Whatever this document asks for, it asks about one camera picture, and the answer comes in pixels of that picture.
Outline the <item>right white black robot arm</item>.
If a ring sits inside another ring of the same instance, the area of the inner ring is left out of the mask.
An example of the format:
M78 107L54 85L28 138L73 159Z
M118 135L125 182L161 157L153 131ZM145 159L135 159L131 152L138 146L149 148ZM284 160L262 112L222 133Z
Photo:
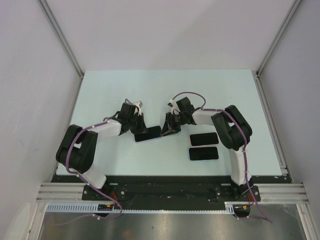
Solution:
M220 142L229 152L233 184L230 194L237 201L247 197L253 183L246 150L253 131L238 108L234 105L225 109L195 108L188 97L178 101L171 99L167 105L170 111L165 115L160 134L177 134L183 125L214 126Z

